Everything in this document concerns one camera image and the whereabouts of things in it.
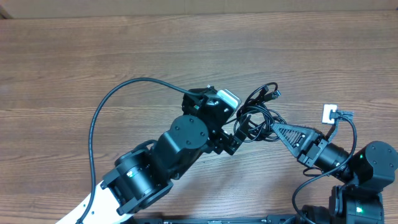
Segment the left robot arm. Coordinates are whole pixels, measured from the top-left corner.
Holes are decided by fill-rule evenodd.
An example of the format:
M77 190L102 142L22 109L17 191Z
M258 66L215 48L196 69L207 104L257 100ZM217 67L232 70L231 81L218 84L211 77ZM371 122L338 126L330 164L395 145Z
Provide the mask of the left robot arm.
M85 210L83 223L123 223L166 195L203 153L234 154L248 131L228 134L222 127L240 104L227 89L193 89L168 131L118 158L95 187L94 199L84 199L57 223L80 223Z

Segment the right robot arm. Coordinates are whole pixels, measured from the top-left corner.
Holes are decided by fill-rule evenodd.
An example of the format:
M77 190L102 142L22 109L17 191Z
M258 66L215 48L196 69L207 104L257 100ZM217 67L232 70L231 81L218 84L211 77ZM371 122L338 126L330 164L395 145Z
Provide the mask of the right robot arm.
M397 151L373 141L356 154L332 143L332 134L289 124L272 130L296 160L310 170L342 182L331 190L328 207L304 205L287 223L384 223L382 191L395 180Z

